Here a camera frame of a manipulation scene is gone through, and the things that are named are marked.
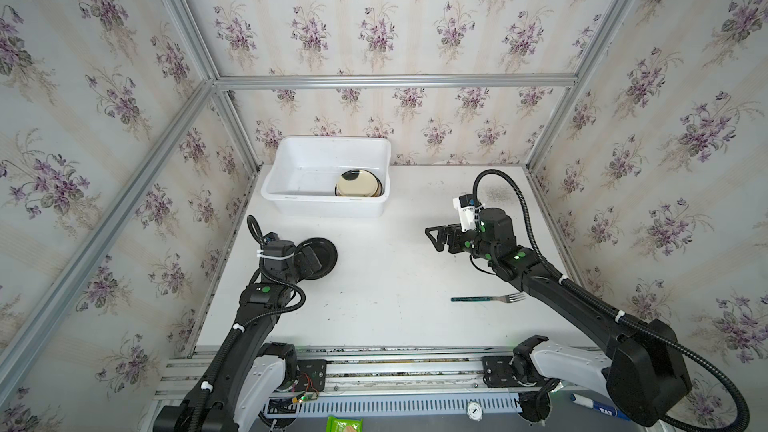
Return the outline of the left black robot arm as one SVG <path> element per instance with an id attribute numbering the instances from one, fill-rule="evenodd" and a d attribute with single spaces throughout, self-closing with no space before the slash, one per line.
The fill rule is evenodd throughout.
<path id="1" fill-rule="evenodd" d="M 328 275 L 338 252 L 323 238 L 271 240 L 257 257 L 222 345 L 182 402 L 161 409 L 154 431 L 248 431 L 272 392 L 295 379 L 295 347 L 267 337 L 281 316 L 305 304 L 299 283 Z"/>

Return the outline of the black round plate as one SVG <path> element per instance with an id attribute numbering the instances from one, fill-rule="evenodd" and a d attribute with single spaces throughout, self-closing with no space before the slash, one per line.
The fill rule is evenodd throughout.
<path id="1" fill-rule="evenodd" d="M 330 240 L 322 237 L 309 238 L 301 243 L 310 245 L 323 265 L 317 280 L 327 276 L 334 269 L 338 261 L 338 251 L 336 246 Z"/>

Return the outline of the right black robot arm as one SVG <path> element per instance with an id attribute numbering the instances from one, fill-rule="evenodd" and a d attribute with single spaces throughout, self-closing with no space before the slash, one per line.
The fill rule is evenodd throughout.
<path id="1" fill-rule="evenodd" d="M 685 365 L 691 355 L 668 325 L 646 323 L 578 286 L 543 257 L 536 242 L 518 242 L 503 210 L 464 207 L 459 223 L 425 233 L 438 252 L 486 261 L 493 275 L 547 305 L 598 347 L 590 354 L 534 335 L 514 348 L 507 373 L 542 389 L 529 401 L 531 420 L 544 419 L 546 395 L 563 381 L 608 397 L 642 426 L 669 422 L 669 411 L 691 391 Z"/>

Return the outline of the cream plate with black patch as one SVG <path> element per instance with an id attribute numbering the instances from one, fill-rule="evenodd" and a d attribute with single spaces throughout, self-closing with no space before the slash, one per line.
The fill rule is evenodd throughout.
<path id="1" fill-rule="evenodd" d="M 383 193 L 383 185 L 371 171 L 351 169 L 339 176 L 334 193 L 337 197 L 379 197 Z"/>

